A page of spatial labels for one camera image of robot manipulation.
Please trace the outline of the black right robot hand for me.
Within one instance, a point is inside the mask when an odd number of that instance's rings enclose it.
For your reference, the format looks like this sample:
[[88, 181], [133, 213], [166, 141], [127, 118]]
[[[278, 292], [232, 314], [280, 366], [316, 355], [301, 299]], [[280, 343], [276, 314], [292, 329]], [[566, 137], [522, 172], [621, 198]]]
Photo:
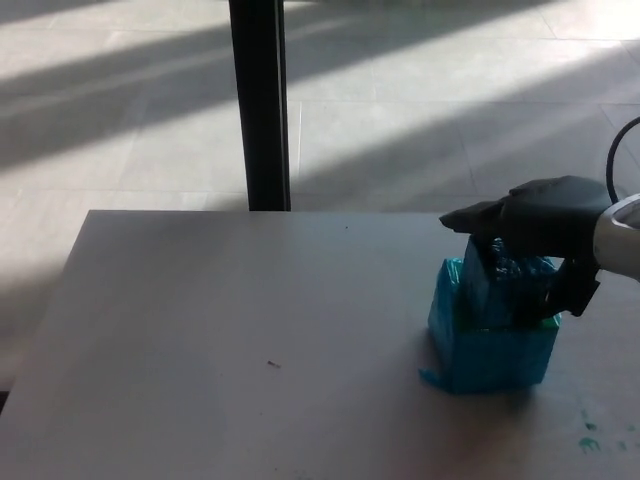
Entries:
[[494, 201], [483, 201], [440, 217], [441, 224], [481, 241], [499, 238], [518, 257], [556, 257], [563, 263], [544, 292], [517, 310], [534, 325], [567, 311], [581, 316], [597, 291], [600, 265], [594, 231], [611, 205], [605, 185], [589, 178], [562, 176], [529, 181]]

